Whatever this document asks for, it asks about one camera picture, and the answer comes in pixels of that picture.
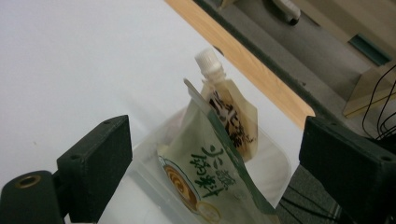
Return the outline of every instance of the white tabletop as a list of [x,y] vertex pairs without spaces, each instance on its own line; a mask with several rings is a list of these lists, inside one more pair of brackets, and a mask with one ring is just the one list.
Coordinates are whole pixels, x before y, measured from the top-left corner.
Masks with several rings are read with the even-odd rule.
[[[0,187],[56,159],[99,122],[129,115],[139,143],[202,88],[209,44],[164,1],[0,3]],[[303,132],[219,55],[294,171]]]

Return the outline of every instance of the white cap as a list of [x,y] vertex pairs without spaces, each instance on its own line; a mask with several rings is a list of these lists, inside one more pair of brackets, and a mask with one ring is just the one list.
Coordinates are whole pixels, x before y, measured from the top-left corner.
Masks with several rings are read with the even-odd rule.
[[198,63],[202,75],[209,80],[215,80],[218,78],[225,78],[224,70],[216,57],[215,51],[208,48],[201,51],[195,56],[195,61]]

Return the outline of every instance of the snack bag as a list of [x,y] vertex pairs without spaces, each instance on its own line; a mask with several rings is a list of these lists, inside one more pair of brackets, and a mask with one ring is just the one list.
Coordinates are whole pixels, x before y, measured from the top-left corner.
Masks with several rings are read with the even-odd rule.
[[280,223],[253,184],[216,113],[185,80],[191,101],[179,133],[158,148],[181,201],[202,223]]
[[243,160],[249,161],[258,146],[257,108],[244,98],[232,80],[225,78],[213,49],[203,50],[195,60],[205,77],[202,96],[218,115]]

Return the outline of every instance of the clear plastic container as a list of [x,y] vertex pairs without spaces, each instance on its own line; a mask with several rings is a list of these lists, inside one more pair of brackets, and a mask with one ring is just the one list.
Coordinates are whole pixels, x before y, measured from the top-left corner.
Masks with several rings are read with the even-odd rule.
[[[176,135],[184,112],[176,113],[134,147],[134,160],[100,222],[200,223],[178,198],[157,156],[157,147],[169,144]],[[290,162],[261,130],[258,144],[257,154],[246,167],[258,189],[276,207],[290,181]]]

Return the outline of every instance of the gray floor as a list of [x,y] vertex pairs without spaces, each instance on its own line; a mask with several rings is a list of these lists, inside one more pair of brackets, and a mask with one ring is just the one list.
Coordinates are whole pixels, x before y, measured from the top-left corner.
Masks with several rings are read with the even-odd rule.
[[[213,1],[205,0],[213,8]],[[366,61],[345,44],[340,43],[304,13],[295,26],[270,0],[239,0],[218,10],[220,16],[279,67],[297,80],[326,110],[353,132],[367,136],[361,127],[363,115],[346,119],[342,111],[360,74],[369,69]],[[379,108],[372,109],[365,127],[375,135]],[[384,117],[396,110],[390,102]],[[282,223],[335,223],[313,216],[288,201],[323,215],[337,214],[339,207],[321,184],[303,167],[294,174],[285,199],[277,207]]]

